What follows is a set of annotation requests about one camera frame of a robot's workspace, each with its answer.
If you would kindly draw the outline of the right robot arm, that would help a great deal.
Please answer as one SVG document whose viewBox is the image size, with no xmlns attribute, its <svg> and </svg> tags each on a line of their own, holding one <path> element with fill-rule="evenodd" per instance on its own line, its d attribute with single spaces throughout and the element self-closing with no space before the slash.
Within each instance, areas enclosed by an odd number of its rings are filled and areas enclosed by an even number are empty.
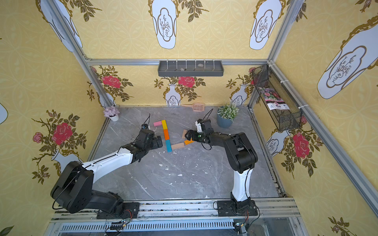
<svg viewBox="0 0 378 236">
<path fill-rule="evenodd" d="M 215 132 L 209 119 L 196 121 L 196 130 L 188 130 L 185 139 L 210 147 L 222 147 L 225 150 L 228 163 L 234 171 L 231 205 L 235 210 L 241 210 L 251 205 L 250 184 L 251 175 L 258 155 L 244 132 L 226 134 Z"/>
</svg>

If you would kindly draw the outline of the red-orange wooden block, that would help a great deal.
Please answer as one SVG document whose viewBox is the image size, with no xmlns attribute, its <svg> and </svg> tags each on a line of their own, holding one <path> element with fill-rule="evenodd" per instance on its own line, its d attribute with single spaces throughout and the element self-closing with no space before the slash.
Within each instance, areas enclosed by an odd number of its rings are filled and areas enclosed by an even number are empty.
<svg viewBox="0 0 378 236">
<path fill-rule="evenodd" d="M 167 130 L 167 129 L 164 129 L 163 132 L 164 132 L 164 138 L 165 138 L 165 140 L 169 140 L 169 133 L 168 133 L 168 130 Z"/>
</svg>

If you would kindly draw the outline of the aluminium front rail frame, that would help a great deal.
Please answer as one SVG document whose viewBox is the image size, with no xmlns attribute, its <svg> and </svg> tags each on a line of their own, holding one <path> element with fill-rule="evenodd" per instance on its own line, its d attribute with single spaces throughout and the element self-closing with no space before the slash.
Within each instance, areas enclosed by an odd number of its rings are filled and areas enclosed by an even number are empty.
<svg viewBox="0 0 378 236">
<path fill-rule="evenodd" d="M 217 229 L 238 229 L 246 235 L 247 229 L 261 225 L 269 236 L 274 226 L 269 221 L 281 219 L 288 221 L 293 235 L 309 234 L 293 198 L 255 198 L 256 205 L 239 215 L 226 202 L 226 199 L 126 201 L 130 209 L 122 217 L 94 209 L 75 214 L 57 210 L 45 235 Z"/>
</svg>

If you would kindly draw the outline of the green artificial plant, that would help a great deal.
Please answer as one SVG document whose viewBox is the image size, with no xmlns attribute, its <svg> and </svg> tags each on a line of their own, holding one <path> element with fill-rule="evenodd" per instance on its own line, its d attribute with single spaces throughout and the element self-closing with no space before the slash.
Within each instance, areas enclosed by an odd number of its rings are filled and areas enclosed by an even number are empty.
<svg viewBox="0 0 378 236">
<path fill-rule="evenodd" d="M 227 119 L 227 120 L 234 120 L 236 116 L 238 115 L 238 113 L 239 113 L 239 108 L 233 103 L 221 106 L 217 111 L 217 114 L 221 118 Z"/>
</svg>

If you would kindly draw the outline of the pink wooden block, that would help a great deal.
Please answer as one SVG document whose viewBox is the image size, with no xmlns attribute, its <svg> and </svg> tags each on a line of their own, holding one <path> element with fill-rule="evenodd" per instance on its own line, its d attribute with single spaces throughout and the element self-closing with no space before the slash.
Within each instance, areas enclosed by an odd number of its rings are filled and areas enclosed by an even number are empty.
<svg viewBox="0 0 378 236">
<path fill-rule="evenodd" d="M 162 126 L 162 121 L 154 122 L 154 127 Z"/>
</svg>

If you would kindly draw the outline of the natural wooden block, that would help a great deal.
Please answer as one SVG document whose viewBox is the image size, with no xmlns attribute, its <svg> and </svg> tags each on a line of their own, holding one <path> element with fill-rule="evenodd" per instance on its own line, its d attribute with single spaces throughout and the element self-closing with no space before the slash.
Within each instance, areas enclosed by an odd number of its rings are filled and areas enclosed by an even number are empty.
<svg viewBox="0 0 378 236">
<path fill-rule="evenodd" d="M 187 133 L 187 130 L 184 129 L 183 134 L 182 134 L 182 139 L 184 139 L 184 140 L 186 139 L 186 138 L 185 138 L 186 133 Z"/>
<path fill-rule="evenodd" d="M 178 143 L 178 144 L 174 144 L 171 146 L 172 150 L 175 150 L 175 149 L 180 149 L 180 148 L 184 148 L 185 147 L 185 143 Z"/>
</svg>

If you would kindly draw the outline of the orange wooden block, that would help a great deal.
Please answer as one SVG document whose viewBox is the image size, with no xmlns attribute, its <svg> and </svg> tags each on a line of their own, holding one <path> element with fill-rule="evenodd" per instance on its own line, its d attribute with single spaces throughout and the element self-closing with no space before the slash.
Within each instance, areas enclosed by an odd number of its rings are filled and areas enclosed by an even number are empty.
<svg viewBox="0 0 378 236">
<path fill-rule="evenodd" d="M 190 141 L 189 140 L 185 140 L 184 143 L 185 143 L 185 145 L 189 145 L 191 143 L 194 143 L 194 141 L 193 140 L 190 140 Z"/>
</svg>

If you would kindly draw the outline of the blue plant pot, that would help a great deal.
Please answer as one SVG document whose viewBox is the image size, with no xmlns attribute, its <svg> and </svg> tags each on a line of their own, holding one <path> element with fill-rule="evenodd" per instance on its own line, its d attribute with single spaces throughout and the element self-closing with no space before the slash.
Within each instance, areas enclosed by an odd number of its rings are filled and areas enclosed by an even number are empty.
<svg viewBox="0 0 378 236">
<path fill-rule="evenodd" d="M 221 117 L 220 115 L 217 115 L 217 124 L 221 128 L 229 128 L 233 124 L 232 119 L 225 119 Z"/>
</svg>

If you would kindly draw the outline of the teal wooden block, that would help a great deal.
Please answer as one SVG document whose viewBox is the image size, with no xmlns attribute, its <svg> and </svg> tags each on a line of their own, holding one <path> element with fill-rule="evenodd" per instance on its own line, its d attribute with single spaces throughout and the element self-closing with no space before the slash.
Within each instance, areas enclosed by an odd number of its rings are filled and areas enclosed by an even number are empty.
<svg viewBox="0 0 378 236">
<path fill-rule="evenodd" d="M 172 152 L 172 146 L 171 146 L 170 140 L 166 140 L 165 144 L 166 144 L 167 152 Z"/>
</svg>

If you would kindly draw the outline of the pink plastic scoop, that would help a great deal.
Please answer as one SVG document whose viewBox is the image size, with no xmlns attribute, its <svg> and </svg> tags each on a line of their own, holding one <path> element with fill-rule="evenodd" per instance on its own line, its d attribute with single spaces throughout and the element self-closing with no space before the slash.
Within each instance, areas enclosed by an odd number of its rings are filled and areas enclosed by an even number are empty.
<svg viewBox="0 0 378 236">
<path fill-rule="evenodd" d="M 205 110 L 204 103 L 193 103 L 191 105 L 183 104 L 182 107 L 192 108 L 194 112 L 203 112 Z"/>
</svg>

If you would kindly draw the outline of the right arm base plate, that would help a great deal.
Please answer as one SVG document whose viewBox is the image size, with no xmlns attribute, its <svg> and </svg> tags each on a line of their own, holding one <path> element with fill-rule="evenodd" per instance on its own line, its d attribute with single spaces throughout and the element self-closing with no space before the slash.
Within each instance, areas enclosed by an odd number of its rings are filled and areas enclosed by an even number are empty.
<svg viewBox="0 0 378 236">
<path fill-rule="evenodd" d="M 218 216 L 258 216 L 258 208 L 253 200 L 242 202 L 216 201 Z"/>
</svg>

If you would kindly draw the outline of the small pink flower pot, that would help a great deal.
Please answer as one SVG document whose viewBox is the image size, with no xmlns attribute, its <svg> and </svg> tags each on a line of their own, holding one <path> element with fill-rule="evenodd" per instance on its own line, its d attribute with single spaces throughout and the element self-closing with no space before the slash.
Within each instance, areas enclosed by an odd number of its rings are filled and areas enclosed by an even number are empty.
<svg viewBox="0 0 378 236">
<path fill-rule="evenodd" d="M 109 107 L 106 107 L 103 111 L 104 113 L 104 116 L 106 118 L 110 118 L 112 121 L 116 122 L 119 120 L 119 110 L 117 107 L 115 106 L 109 106 Z"/>
</svg>

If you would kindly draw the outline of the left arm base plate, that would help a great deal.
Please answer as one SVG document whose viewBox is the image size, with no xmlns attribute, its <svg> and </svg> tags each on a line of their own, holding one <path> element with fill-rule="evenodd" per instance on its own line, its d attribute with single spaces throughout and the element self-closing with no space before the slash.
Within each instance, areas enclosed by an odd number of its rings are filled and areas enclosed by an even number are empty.
<svg viewBox="0 0 378 236">
<path fill-rule="evenodd" d="M 106 212 L 99 210 L 97 219 L 136 219 L 139 212 L 139 202 L 126 202 L 118 205 L 114 210 Z"/>
</svg>

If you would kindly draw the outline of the yellow wooden block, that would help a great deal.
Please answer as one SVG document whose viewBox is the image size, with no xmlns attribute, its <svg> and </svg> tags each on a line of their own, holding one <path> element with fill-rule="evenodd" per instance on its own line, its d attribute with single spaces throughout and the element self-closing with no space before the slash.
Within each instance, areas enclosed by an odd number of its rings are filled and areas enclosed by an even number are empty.
<svg viewBox="0 0 378 236">
<path fill-rule="evenodd" d="M 166 120 L 162 120 L 161 124 L 162 124 L 163 130 L 168 130 Z"/>
</svg>

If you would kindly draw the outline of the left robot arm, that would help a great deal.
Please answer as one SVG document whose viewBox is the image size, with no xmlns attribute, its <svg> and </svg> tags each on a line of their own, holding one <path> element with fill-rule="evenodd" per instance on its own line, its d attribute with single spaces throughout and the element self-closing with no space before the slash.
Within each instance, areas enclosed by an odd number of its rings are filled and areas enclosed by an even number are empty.
<svg viewBox="0 0 378 236">
<path fill-rule="evenodd" d="M 141 129 L 134 142 L 94 161 L 70 162 L 51 190 L 50 196 L 69 213 L 83 209 L 98 209 L 121 216 L 128 212 L 124 200 L 113 192 L 93 190 L 93 184 L 107 174 L 134 162 L 139 162 L 150 150 L 163 146 L 161 136 L 150 129 Z"/>
</svg>

